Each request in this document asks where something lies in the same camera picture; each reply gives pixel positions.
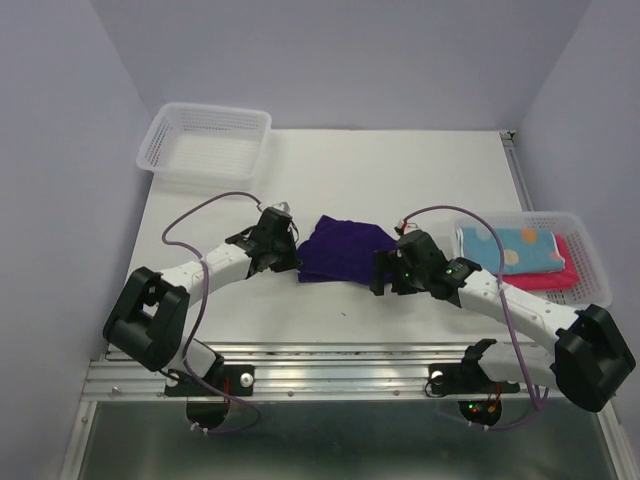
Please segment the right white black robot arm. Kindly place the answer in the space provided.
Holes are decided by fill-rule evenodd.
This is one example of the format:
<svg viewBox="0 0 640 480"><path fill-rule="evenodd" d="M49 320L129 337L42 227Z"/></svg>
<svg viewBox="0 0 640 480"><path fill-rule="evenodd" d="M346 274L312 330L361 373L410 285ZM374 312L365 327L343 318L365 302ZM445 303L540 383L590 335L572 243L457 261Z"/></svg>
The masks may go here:
<svg viewBox="0 0 640 480"><path fill-rule="evenodd" d="M482 339L455 363L433 367L428 390L437 396L494 393L506 384L560 392L577 407L599 412L636 367L613 317L591 304L559 305L501 282L462 257L447 259L427 233L399 238L373 257L372 293L427 293L462 310L504 324L520 345Z"/></svg>

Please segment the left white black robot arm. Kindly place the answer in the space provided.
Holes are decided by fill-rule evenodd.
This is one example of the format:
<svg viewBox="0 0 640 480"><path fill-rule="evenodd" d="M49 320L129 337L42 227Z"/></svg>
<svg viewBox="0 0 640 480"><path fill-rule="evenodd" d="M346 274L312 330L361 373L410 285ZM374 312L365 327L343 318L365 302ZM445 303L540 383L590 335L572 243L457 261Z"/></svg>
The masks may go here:
<svg viewBox="0 0 640 480"><path fill-rule="evenodd" d="M194 261L162 271L140 267L127 279L103 328L105 340L151 372L188 376L199 393L224 383L223 357L185 332L189 309L208 296L265 270L295 270L291 215L268 207L256 225L227 238Z"/></svg>

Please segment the pink towel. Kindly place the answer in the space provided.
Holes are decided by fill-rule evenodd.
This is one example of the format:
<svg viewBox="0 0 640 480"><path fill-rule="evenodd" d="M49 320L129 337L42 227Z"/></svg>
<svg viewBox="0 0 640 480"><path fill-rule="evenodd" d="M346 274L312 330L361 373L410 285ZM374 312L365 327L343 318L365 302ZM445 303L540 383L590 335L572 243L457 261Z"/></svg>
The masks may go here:
<svg viewBox="0 0 640 480"><path fill-rule="evenodd" d="M580 280L571 259L566 241L559 235L554 236L559 254L565 260L565 268L557 272L527 273L504 275L503 280L517 288L528 292L547 290L571 290Z"/></svg>

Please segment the light blue towel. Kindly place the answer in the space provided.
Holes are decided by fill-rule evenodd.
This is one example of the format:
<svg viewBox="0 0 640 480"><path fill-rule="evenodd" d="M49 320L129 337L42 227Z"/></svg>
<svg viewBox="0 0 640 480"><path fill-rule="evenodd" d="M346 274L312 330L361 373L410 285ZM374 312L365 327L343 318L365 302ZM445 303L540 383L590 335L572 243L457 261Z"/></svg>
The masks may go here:
<svg viewBox="0 0 640 480"><path fill-rule="evenodd" d="M502 245L505 275L555 273L566 266L556 238L549 230L496 228L495 233ZM462 257L492 274L499 272L501 257L498 243L487 228L458 228L456 239Z"/></svg>

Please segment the purple towel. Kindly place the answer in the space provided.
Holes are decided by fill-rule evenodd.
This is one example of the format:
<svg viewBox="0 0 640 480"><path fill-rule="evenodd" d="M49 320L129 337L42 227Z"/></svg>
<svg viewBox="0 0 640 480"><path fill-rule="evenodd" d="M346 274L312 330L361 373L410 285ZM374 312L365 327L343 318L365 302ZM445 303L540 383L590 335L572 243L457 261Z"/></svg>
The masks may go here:
<svg viewBox="0 0 640 480"><path fill-rule="evenodd" d="M298 248L300 283L350 282L369 286L377 251L395 249L380 226L322 215Z"/></svg>

